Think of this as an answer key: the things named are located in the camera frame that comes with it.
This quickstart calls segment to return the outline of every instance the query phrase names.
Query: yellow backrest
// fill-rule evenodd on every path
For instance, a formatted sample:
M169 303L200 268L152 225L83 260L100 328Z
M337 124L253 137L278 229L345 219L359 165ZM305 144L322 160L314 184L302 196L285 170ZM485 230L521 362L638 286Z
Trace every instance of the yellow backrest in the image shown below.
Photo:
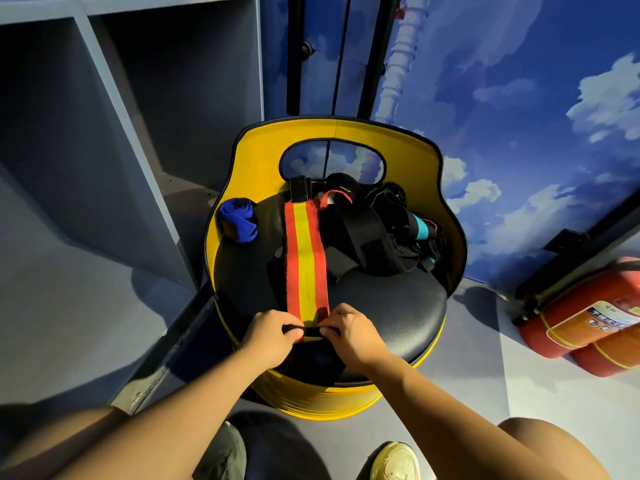
M380 152L387 166L385 182L395 182L404 188L409 209L444 226L451 253L447 275L447 293L451 295L464 272L467 243L460 223L440 192L443 159L439 149L410 132L368 121L321 116L276 120L245 128L236 140L230 176L214 211L231 198L245 197L260 202L286 189L288 183L279 170L280 158L286 149L300 141L326 138L363 144ZM221 238L216 220L211 219L205 254L212 283Z

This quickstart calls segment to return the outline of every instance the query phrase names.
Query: blue strap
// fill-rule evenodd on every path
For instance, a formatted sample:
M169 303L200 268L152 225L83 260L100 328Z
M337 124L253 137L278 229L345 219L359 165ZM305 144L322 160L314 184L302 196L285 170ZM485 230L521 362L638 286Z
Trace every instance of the blue strap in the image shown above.
M427 224L415 214L412 214L413 218L418 222L418 236L416 236L416 241L423 241L424 239L428 239L429 237L429 228Z
M233 198L220 204L222 227L225 234L234 241L251 242L258 236L258 225L250 220L254 205L247 198Z

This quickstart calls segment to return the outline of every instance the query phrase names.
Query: oval cutout in backrest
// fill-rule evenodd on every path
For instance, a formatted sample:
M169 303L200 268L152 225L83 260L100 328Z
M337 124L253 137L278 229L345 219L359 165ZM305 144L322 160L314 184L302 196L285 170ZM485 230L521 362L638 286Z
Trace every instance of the oval cutout in backrest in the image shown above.
M346 173L361 184L377 184L385 167L385 160L377 151L340 139L300 141L288 147L280 158L280 175L285 180L300 175L326 178L332 173Z

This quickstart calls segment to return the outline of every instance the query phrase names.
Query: shoe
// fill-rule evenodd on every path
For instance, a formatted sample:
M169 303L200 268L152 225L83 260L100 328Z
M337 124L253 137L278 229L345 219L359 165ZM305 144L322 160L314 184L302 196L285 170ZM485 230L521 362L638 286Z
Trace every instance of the shoe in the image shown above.
M411 446L391 442L378 453L369 480L420 480L420 467Z
M224 421L193 472L195 480L244 480L246 448L237 428Z

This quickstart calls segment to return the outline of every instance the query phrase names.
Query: black leather cushion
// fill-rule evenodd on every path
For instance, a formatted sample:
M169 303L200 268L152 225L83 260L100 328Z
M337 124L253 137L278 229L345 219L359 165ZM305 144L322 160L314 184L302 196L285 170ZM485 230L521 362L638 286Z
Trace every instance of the black leather cushion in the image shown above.
M284 259L274 257L285 243L284 202L285 195L279 194L258 203L258 238L247 244L224 239L216 255L218 304L238 340L256 313L286 310ZM420 357L433 341L447 303L442 285L420 269L388 277L352 270L328 291L331 306L345 302L364 313L389 349L407 362ZM322 386L366 381L344 368L326 340L295 345L278 370L293 379Z

